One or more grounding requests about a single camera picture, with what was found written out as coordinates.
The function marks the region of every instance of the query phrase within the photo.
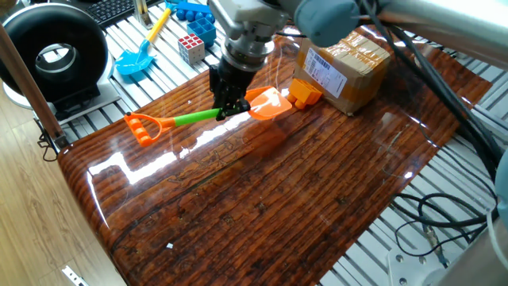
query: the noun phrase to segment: wooden tabletop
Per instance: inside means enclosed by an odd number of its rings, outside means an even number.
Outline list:
[[[490,87],[443,52],[424,52],[469,102]],[[297,53],[279,38],[251,87],[285,93]],[[418,121],[438,145],[458,126],[394,62],[354,117],[320,101],[274,121],[238,114],[182,126],[147,148],[119,121],[63,150],[60,167],[131,285],[315,284],[436,153]],[[208,89],[204,73],[139,112],[205,110]]]

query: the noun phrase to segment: yellow handle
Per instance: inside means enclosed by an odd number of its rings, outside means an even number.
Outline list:
[[[157,33],[159,33],[160,29],[162,28],[162,26],[164,25],[164,23],[166,22],[166,20],[167,20],[167,18],[169,17],[170,14],[171,14],[171,9],[166,8],[166,10],[162,14],[162,16],[160,16],[160,18],[157,21],[157,23],[150,30],[150,33],[148,33],[148,35],[146,36],[146,39],[150,43],[152,43],[152,41],[157,37]]]

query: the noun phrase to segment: toy sand shovel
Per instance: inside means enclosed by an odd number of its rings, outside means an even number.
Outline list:
[[[254,119],[267,120],[291,109],[292,105],[274,87],[261,87],[247,91],[245,99],[250,103],[251,110],[248,112]],[[221,112],[220,108],[199,111],[192,114],[176,116],[173,118],[153,118],[145,114],[128,112],[124,119],[130,130],[133,132],[139,144],[148,147],[159,140],[160,135],[176,126],[200,122],[206,119],[216,118]],[[140,119],[148,120],[159,126],[159,132],[151,137],[143,127]]]
[[[117,60],[116,66],[118,72],[121,75],[132,75],[134,72],[138,72],[144,70],[149,66],[149,64],[153,60],[153,56],[148,55],[148,47],[150,47],[150,43],[155,40],[157,37],[157,33],[160,31],[167,18],[171,14],[172,5],[169,2],[166,2],[166,9],[164,10],[162,16],[160,16],[157,23],[150,30],[150,33],[146,36],[146,38],[141,43],[140,49],[138,52],[131,52],[129,50],[125,50]]]

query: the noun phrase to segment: black keyboard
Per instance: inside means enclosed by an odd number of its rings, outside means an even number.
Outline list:
[[[147,0],[146,4],[151,6],[159,2],[161,1]],[[133,0],[102,0],[86,8],[86,12],[102,28],[105,28],[131,16],[134,12],[134,2]]]

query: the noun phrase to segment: cardboard box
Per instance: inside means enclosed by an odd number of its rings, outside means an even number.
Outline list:
[[[311,83],[325,100],[352,116],[374,98],[389,63],[386,50],[353,31],[328,48],[302,41],[294,77]]]

